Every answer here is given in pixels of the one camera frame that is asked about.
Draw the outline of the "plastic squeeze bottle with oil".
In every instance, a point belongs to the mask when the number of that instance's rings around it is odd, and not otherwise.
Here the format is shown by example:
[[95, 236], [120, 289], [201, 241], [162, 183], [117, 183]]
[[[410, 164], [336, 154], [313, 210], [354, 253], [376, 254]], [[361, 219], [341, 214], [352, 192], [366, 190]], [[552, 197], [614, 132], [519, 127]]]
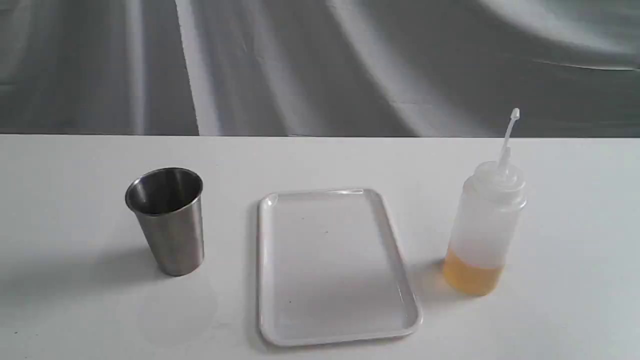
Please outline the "plastic squeeze bottle with oil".
[[467, 296], [486, 296], [498, 285], [527, 203], [525, 176], [512, 164], [509, 146], [520, 118], [514, 108], [498, 158], [478, 164], [462, 185], [442, 274]]

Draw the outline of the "grey fabric backdrop curtain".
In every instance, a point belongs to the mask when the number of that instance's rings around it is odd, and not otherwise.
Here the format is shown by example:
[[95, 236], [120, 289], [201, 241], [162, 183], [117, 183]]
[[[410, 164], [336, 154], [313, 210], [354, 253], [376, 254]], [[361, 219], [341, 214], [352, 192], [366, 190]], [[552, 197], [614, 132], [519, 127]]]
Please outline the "grey fabric backdrop curtain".
[[3, 0], [1, 132], [639, 136], [637, 0]]

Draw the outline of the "white plastic tray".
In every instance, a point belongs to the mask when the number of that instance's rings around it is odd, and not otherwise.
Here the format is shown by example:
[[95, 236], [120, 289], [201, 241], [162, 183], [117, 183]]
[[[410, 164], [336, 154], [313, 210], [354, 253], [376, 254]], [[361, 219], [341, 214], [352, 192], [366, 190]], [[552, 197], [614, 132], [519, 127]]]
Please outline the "white plastic tray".
[[374, 189], [270, 193], [257, 207], [256, 238], [257, 322], [273, 346], [402, 338], [423, 323]]

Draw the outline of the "stainless steel cup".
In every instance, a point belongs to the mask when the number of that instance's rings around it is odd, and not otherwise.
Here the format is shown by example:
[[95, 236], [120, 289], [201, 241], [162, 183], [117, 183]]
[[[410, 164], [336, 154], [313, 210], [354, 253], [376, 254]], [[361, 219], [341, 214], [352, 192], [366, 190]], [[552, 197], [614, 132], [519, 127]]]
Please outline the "stainless steel cup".
[[204, 183], [192, 170], [166, 167], [130, 183], [125, 203], [137, 218], [160, 270], [188, 275], [205, 259], [202, 224]]

